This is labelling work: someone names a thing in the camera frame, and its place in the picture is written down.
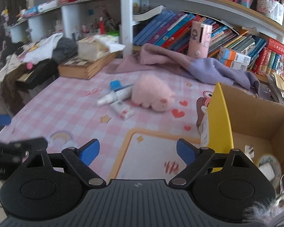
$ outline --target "red book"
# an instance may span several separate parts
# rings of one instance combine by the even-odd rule
[[[185,49],[187,49],[188,46],[189,46],[189,43],[183,45],[181,48],[179,48],[179,49],[177,50],[177,52],[181,53],[182,51],[184,51]]]
[[[277,54],[279,55],[284,55],[284,44],[281,44],[280,42],[278,42],[277,40],[267,36],[267,35],[264,35],[264,34],[261,34],[261,37],[267,42],[266,44],[266,48],[273,51],[273,52],[276,52]]]
[[[191,19],[189,22],[187,22],[184,26],[182,26],[178,31],[176,31],[166,42],[164,42],[161,47],[167,48],[170,44],[173,43],[174,40],[178,40],[179,36],[184,33],[184,31],[187,31],[191,28],[191,25],[193,21],[200,20],[201,17],[199,15],[196,15],[193,19]]]
[[[262,49],[262,51],[260,52],[260,55],[259,55],[259,57],[257,58],[257,60],[256,60],[256,62],[255,62],[255,64],[254,64],[254,66],[253,66],[253,68],[252,68],[252,71],[253,71],[254,73],[258,73],[258,72],[261,70],[262,65],[263,65],[263,63],[264,63],[264,61],[265,61],[265,58],[266,58],[266,56],[267,56],[267,53],[268,53],[268,50],[267,50],[266,48]]]

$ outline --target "gray cloth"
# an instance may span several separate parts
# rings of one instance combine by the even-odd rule
[[[53,60],[59,65],[65,59],[69,59],[73,55],[78,53],[78,46],[76,42],[72,39],[62,37],[58,43],[57,47],[53,50]]]
[[[107,73],[152,70],[159,66],[177,75],[197,79],[203,83],[221,82],[227,85],[237,83],[248,90],[254,87],[257,93],[260,89],[260,82],[251,72],[234,70],[213,58],[194,59],[152,44],[144,44],[139,53],[126,57],[119,64],[114,62],[108,66]]]

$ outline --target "pen holder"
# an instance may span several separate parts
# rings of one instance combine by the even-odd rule
[[[283,24],[284,6],[274,0],[258,0],[257,12],[267,16],[268,18],[276,21],[280,25]]]

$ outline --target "star print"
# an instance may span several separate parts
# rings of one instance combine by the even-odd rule
[[[107,124],[110,120],[111,120],[111,117],[108,116],[108,115],[105,115],[105,116],[102,116],[100,118],[100,123],[106,123]]]
[[[142,142],[143,140],[144,140],[144,138],[141,135],[137,138],[138,143]]]

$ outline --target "stuffed toy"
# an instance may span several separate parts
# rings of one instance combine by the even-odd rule
[[[131,100],[137,106],[165,112],[173,106],[175,93],[156,76],[142,75],[133,84]]]

